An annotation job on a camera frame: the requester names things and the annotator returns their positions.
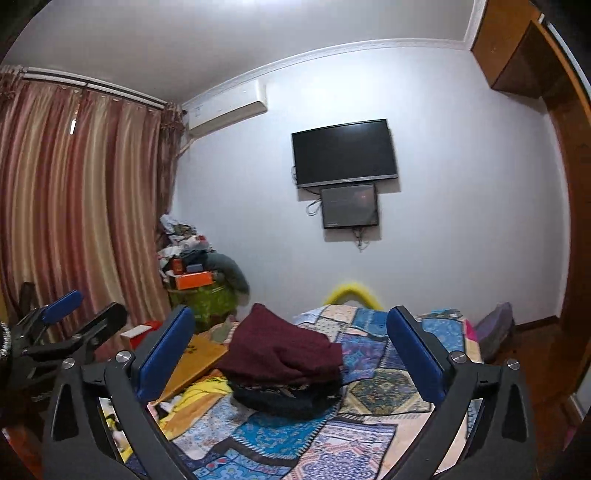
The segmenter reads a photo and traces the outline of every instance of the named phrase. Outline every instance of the pile of clothes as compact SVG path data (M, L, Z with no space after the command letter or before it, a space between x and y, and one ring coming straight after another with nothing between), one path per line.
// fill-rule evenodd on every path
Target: pile of clothes
M342 365L341 344L292 325L257 303L236 328L217 367L244 406L308 420L340 400Z
M214 280L226 280L234 290L249 293L248 282L238 264L227 255L216 252L193 225L162 215L160 226L165 234L160 243L166 246L158 251L158 262L165 283L173 271L173 261L177 260L183 273L211 271Z

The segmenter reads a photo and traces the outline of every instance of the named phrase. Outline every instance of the metal bolt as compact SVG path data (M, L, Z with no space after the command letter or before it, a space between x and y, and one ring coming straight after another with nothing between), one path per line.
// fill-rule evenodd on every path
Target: metal bolt
M131 353L127 350L121 350L117 355L115 355L115 360L120 364L124 364L130 358Z
M514 358L509 358L509 360L507 360L507 366L512 370L519 370L519 361Z
M76 362L74 361L74 359L72 357L66 358L62 363L61 363L61 367L64 370L68 370L69 368L72 368L74 366Z
M468 360L468 357L464 352L460 352L457 350L453 351L450 355L452 357L452 360L457 364L465 364L466 360Z

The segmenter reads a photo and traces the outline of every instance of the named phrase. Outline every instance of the black television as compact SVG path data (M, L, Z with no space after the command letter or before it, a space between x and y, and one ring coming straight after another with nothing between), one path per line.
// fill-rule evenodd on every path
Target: black television
M323 188L320 198L325 229L379 225L378 193L374 183Z
M398 177L385 119L306 130L291 142L299 188Z

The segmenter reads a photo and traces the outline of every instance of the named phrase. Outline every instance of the blue patterned blanket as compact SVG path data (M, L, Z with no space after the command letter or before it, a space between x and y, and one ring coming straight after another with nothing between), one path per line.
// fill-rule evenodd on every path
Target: blue patterned blanket
M343 400L321 418L295 421L222 397L173 440L200 480L379 480L430 415L386 333L385 312L329 305L294 319L343 346ZM448 351L480 361L457 310L417 318ZM473 402L440 471L457 460L479 405ZM132 455L127 463L143 473Z

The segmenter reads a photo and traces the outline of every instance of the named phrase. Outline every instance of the blue pad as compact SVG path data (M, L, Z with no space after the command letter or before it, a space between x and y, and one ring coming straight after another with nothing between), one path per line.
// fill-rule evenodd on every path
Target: blue pad
M140 402L156 400L162 394L194 331L193 312L180 305L139 344L131 366L131 380Z
M433 403L437 407L446 395L444 370L409 322L415 322L417 328L422 329L422 327L410 314L405 317L399 309L404 309L408 313L404 307L395 307L390 310L386 319L388 336L407 367L423 400ZM439 342L432 333L424 332L424 334L432 335Z
M68 316L82 304L82 293L72 290L62 298L45 307L43 312L43 323L53 325L62 318Z

